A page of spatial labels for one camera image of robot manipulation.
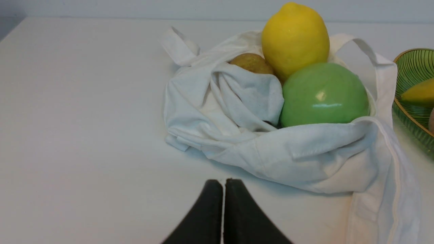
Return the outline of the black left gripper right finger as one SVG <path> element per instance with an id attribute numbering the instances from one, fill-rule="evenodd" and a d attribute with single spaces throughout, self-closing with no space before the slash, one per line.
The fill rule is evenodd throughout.
<path id="1" fill-rule="evenodd" d="M 273 224 L 241 179 L 226 180 L 223 242 L 225 244 L 291 244 Z"/>

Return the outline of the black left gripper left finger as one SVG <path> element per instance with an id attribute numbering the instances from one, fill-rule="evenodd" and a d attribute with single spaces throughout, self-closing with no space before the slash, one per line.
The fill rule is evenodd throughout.
<path id="1" fill-rule="evenodd" d="M 215 179 L 205 182 L 187 215 L 164 244 L 219 244 L 223 209 L 223 187 Z"/>

